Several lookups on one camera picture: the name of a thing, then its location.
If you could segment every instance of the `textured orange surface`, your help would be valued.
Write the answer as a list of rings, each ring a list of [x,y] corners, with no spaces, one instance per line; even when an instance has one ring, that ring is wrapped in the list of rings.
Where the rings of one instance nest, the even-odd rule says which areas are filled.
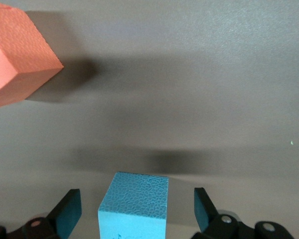
[[[62,68],[26,13],[0,3],[0,106],[24,100]]]

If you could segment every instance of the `front face of blue cube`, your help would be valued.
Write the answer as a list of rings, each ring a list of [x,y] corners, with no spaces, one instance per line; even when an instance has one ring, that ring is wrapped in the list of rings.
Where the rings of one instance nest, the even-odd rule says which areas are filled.
[[[165,239],[168,178],[117,173],[100,205],[101,239]]]

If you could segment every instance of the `screw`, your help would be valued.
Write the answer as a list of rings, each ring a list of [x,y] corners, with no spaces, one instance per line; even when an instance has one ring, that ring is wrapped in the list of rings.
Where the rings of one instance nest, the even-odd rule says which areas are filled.
[[[229,216],[222,216],[221,217],[221,220],[224,222],[224,223],[231,223],[231,218]]]
[[[40,221],[34,221],[33,223],[31,223],[31,227],[36,227],[38,225],[40,225]]]
[[[275,231],[275,227],[273,225],[271,225],[270,223],[264,223],[263,224],[264,229],[270,231],[270,232],[274,232]]]

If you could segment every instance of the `gray surface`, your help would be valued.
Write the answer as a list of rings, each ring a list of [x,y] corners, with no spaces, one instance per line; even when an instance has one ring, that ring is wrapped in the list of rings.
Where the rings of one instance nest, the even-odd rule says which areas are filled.
[[[97,208],[129,171],[171,176],[167,238],[198,230],[195,186],[299,238],[299,1],[2,2],[65,69],[0,108],[0,223],[80,187],[71,238],[98,238]]]

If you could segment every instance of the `orange cube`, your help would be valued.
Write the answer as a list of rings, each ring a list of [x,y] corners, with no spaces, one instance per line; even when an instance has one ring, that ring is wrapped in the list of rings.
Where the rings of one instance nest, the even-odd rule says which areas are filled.
[[[0,107],[26,99],[62,68],[27,14],[0,3]]]

